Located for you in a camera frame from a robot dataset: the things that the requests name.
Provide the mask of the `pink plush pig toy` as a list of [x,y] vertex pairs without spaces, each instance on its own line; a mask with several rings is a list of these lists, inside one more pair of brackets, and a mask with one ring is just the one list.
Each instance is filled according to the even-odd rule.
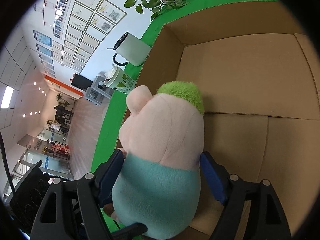
[[201,192],[204,107],[198,87],[171,81],[156,94],[141,85],[119,130],[124,163],[104,212],[124,224],[142,223],[146,236],[171,239],[193,220]]

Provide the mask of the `grey plastic stool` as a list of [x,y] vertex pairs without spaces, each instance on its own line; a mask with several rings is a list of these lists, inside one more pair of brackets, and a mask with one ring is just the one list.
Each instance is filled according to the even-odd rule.
[[84,98],[97,106],[101,106],[104,99],[110,100],[113,89],[106,87],[104,81],[104,77],[96,76],[91,87],[86,89]]

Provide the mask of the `green patterned cup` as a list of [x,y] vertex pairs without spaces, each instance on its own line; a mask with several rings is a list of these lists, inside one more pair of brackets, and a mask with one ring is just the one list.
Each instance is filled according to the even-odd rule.
[[125,73],[119,66],[112,64],[112,69],[105,73],[104,85],[124,94],[135,88],[136,80]]

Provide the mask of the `large open cardboard box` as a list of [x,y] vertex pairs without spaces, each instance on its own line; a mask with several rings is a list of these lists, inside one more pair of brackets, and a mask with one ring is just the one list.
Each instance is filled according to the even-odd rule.
[[[152,94],[171,81],[195,84],[204,107],[204,148],[244,181],[273,185],[291,236],[319,194],[319,58],[279,2],[236,2],[165,24],[135,86]],[[171,239],[210,239],[223,205],[200,166],[201,192],[188,227]],[[246,201],[235,239],[244,239]]]

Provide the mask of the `framed wall certificates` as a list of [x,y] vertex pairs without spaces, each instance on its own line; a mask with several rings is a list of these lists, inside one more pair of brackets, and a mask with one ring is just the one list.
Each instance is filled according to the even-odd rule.
[[101,42],[127,15],[108,0],[57,0],[53,36],[34,31],[36,51],[46,72],[54,63],[82,72]]

